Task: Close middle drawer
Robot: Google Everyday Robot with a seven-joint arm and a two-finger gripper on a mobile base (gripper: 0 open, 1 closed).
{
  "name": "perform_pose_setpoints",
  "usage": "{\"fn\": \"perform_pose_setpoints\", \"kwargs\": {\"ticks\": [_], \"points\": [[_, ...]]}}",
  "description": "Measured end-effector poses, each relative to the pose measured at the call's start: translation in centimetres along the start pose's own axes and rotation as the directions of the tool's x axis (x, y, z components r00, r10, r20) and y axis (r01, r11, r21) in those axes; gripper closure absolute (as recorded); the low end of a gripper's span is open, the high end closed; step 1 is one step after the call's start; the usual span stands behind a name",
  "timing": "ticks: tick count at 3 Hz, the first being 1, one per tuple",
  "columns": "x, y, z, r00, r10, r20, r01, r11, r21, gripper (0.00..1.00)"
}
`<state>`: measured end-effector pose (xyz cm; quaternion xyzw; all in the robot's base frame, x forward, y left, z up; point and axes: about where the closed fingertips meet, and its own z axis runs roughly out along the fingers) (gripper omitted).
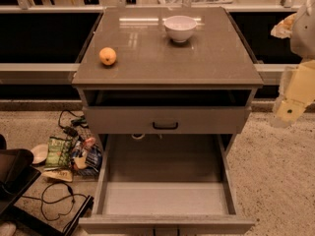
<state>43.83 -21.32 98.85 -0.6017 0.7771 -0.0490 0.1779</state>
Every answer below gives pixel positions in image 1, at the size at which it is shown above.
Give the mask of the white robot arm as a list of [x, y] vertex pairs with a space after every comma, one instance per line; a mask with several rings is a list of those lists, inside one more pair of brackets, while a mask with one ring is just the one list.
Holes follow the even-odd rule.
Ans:
[[315, 100], [315, 0], [306, 0], [296, 13], [274, 26], [271, 35], [288, 37], [291, 52], [302, 58], [296, 67], [284, 69], [273, 106], [271, 125], [286, 128]]

